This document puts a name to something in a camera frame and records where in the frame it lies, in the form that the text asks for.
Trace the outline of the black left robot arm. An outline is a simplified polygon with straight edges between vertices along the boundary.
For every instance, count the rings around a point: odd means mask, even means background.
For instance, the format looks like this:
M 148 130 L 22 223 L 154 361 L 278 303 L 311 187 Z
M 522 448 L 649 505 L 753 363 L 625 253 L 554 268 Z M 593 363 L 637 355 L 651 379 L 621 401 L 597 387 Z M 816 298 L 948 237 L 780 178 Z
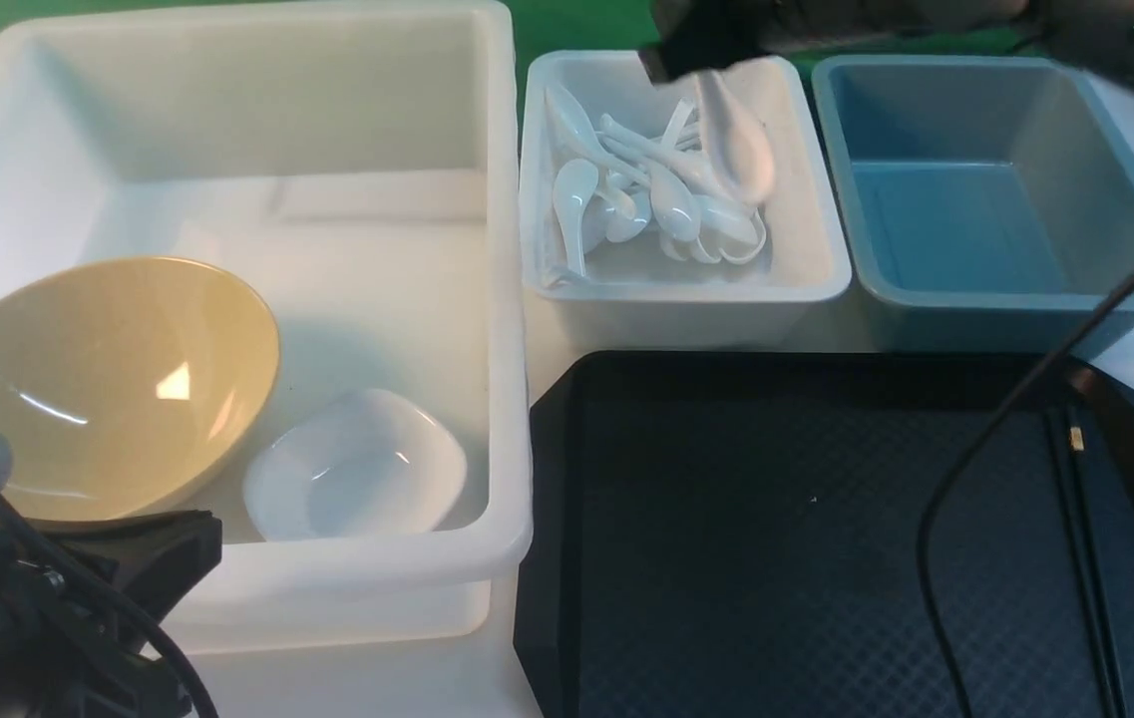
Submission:
M 152 620 L 221 559 L 210 512 L 34 527 Z M 0 527 L 0 717 L 187 717 L 187 689 L 168 660 L 143 654 L 146 642 Z

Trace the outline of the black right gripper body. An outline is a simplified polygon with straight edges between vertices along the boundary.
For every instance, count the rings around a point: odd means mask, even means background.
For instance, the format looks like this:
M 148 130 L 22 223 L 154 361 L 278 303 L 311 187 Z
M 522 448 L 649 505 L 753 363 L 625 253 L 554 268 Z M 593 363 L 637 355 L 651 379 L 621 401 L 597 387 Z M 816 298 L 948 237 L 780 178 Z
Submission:
M 915 1 L 652 1 L 657 40 L 642 47 L 653 83 L 726 70 L 763 56 L 924 35 Z

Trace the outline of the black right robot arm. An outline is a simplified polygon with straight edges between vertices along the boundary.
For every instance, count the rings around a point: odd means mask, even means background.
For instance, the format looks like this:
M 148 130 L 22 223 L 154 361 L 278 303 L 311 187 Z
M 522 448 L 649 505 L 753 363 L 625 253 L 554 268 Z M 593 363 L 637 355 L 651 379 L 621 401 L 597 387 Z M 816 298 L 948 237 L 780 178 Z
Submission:
M 653 1 L 650 15 L 638 60 L 655 85 L 765 54 L 999 28 L 1134 92 L 1134 1 Z

